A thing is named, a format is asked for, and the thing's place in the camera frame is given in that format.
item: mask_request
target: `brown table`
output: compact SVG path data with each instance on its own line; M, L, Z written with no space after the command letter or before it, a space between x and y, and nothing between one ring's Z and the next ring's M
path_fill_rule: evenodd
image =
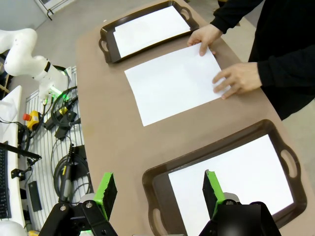
M200 26L207 24L183 0L177 2L192 11L193 18ZM260 89L227 100L217 99L143 127L124 71L186 47L188 37L165 43L121 63L108 65L98 47L102 26L84 34L77 42L78 92L94 188L100 183L104 172L114 172L118 194L110 222L118 235L152 234L148 203L142 186L142 175L149 168L220 140L262 119L271 120L283 140L294 149L281 120ZM217 52L221 68L239 62L223 40L216 41L213 49ZM281 228L283 236L315 234L315 199L304 167L302 182L308 206L304 213Z

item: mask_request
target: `brown tray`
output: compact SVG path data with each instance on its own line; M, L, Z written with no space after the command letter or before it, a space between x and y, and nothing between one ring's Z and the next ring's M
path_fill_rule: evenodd
M181 14L183 19L190 26L190 31L186 32L186 33L182 33L182 34L176 35L176 36L168 38L168 39L165 39L165 40L163 40L161 42L155 43L153 45L150 45L150 46L148 46L146 48L141 49L140 51L137 51L135 53L132 53L132 54L130 54L128 56L125 56L125 57L121 58L120 54L119 54L119 51L118 51L117 43L116 43L116 40L115 40L115 37L114 37L115 27L117 27L119 25L122 25L122 24L124 24L126 22L132 21L132 20L134 20L136 18L139 18L141 16L144 16L144 15L150 14L152 12L164 9L166 7L169 7L169 6L174 6L175 9ZM132 13L130 15L127 15L127 16L125 16L123 18L120 18L119 20L116 20L116 21L114 21L114 22L112 22L112 23L102 27L101 30L100 30L100 40L98 42L98 45L99 45L100 49L102 50L102 52L104 53L106 62L107 63L116 63L116 62L120 62L122 60L125 60L127 58L130 58L130 57L132 57L132 56L134 56L134 55L136 55L138 53L141 53L141 52L143 52L145 50L153 48L153 47L155 47L157 45L160 45L162 43L171 41L171 40L173 40L175 38L179 38L179 37L182 37L184 35L188 35L192 31L194 31L194 30L196 30L198 28L199 28L199 25L192 18L191 12L190 12L190 10L188 8L186 8L184 6L180 6L175 1L169 0L169 1L165 1L165 2L159 3L157 5L154 5L154 6L150 6L148 8L143 9L143 10L134 12L134 13Z
M301 182L300 163L293 150L283 142L274 124L270 120L262 120L215 143L153 167L143 174L142 183L149 203L149 222L154 235L162 234L163 228L160 224L168 234L187 235L168 177L170 172L218 156L266 134L269 135L279 157L294 201L274 214L273 218L280 228L300 215L307 206ZM156 209L160 212L160 219L157 217Z

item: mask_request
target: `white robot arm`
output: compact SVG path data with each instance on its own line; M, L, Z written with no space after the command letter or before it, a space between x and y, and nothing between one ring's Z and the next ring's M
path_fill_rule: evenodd
M32 57L37 40L33 29L16 31L0 30L0 53L10 50L4 69L12 76L30 75L39 82L39 97L44 98L49 92L67 89L68 77L57 70L48 59L42 56Z

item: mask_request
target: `wire mesh panel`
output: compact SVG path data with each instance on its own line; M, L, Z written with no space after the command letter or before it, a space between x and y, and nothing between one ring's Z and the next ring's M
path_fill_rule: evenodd
M72 68L71 73L72 85L77 85L76 67ZM73 91L73 96L77 95L76 89ZM30 97L26 99L26 113L31 111L43 111L43 104L38 98L38 91L35 91ZM77 113L77 117L80 117L80 110L78 102L76 102L72 108L72 111ZM50 117L50 111L44 117L46 122ZM71 126L70 131L67 133L67 137L63 140L57 140L55 138L56 130L58 126L55 126L51 130L46 130L43 125L40 126L40 130L31 139L29 151L39 154L42 159L36 162L31 172L26 173L26 190L29 203L29 211L31 215L31 222L33 228L40 230L44 225L51 209L58 202L58 196L54 189L53 173L58 162L65 156L67 156L70 144L74 144L74 147L84 144L81 124ZM28 183L37 181L40 203L42 210L34 212L32 210L30 192ZM74 193L72 202L76 203L80 201L89 188L89 180L87 177L80 177L72 182L72 192Z

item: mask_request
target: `white paper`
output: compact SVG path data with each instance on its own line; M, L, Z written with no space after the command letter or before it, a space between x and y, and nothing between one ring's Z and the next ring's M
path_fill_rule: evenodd
M219 98L212 79L220 67L200 44L147 61L125 71L143 126Z
M273 215L293 203L277 153L265 135L169 174L188 236L199 235L209 221L202 192L207 169L216 173L222 191L236 194L242 204L263 202Z
M165 39L190 31L173 6L115 27L114 37L123 58Z

